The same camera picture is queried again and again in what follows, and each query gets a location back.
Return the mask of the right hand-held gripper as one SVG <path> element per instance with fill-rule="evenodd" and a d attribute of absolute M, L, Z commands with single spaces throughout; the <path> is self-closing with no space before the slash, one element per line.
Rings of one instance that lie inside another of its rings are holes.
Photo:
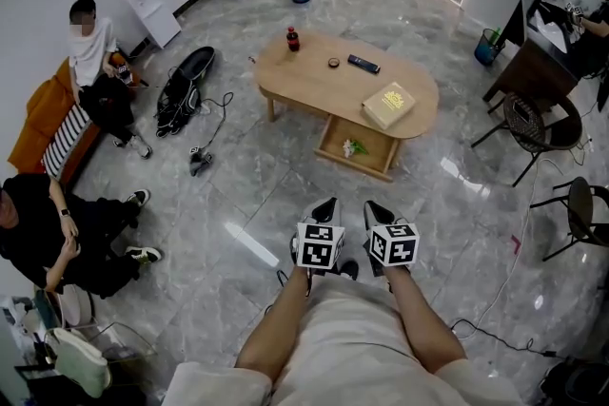
<path fill-rule="evenodd" d="M 379 277 L 385 267 L 410 266 L 418 255 L 420 233 L 416 224 L 372 200 L 363 205 L 368 240 L 364 245 L 372 274 Z"/>

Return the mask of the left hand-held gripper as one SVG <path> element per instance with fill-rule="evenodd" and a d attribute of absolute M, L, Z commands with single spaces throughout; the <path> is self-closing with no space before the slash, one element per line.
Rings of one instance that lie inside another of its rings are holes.
<path fill-rule="evenodd" d="M 294 263 L 313 270 L 332 270 L 344 246 L 344 228 L 340 225 L 341 208 L 336 197 L 311 203 L 291 241 Z"/>

